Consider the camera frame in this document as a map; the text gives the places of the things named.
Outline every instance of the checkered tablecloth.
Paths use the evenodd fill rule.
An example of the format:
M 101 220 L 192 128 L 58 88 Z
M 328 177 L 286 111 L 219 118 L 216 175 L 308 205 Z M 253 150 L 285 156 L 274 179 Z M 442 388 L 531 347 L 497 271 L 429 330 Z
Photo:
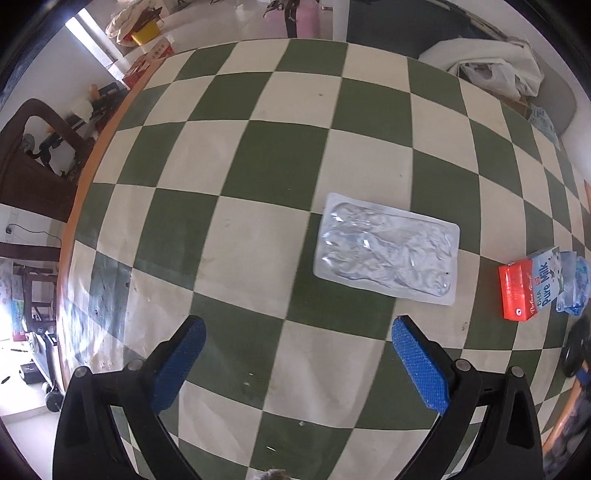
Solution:
M 455 304 L 316 278 L 329 192 L 458 224 Z M 139 94 L 88 191 L 65 361 L 120 369 L 198 314 L 206 346 L 162 420 L 204 480 L 269 468 L 391 480 L 436 418 L 388 343 L 398 314 L 478 369 L 521 366 L 547 434 L 571 385 L 557 368 L 567 316 L 553 304 L 525 323 L 504 320 L 497 268 L 555 244 L 589 258 L 583 179 L 477 87 L 331 41 L 189 51 Z M 479 409 L 450 473 L 481 421 Z

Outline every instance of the milk carton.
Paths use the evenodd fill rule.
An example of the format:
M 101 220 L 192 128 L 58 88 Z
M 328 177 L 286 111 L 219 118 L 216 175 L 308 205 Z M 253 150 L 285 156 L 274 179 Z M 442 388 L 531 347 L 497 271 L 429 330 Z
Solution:
M 499 267 L 503 317 L 524 322 L 548 306 L 563 289 L 558 247 Z

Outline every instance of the silver foil packet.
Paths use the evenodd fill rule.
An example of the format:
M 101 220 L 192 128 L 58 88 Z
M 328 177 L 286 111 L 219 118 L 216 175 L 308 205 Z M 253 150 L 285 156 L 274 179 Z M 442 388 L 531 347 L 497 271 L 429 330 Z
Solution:
M 458 246 L 453 223 L 331 193 L 314 273 L 395 297 L 451 304 Z

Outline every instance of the blue plastic bag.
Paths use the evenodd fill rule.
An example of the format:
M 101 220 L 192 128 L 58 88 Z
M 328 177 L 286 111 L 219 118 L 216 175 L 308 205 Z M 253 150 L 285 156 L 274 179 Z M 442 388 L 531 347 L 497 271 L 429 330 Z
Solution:
M 556 311 L 581 315 L 591 294 L 591 264 L 577 252 L 560 252 L 563 290 L 556 299 Z

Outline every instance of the black strap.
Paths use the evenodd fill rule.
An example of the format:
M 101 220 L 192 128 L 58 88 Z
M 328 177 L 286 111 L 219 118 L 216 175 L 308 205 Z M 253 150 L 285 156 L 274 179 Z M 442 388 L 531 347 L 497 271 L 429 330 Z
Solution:
M 300 5 L 300 0 L 288 0 L 285 6 L 285 29 L 287 38 L 297 38 L 296 10 Z

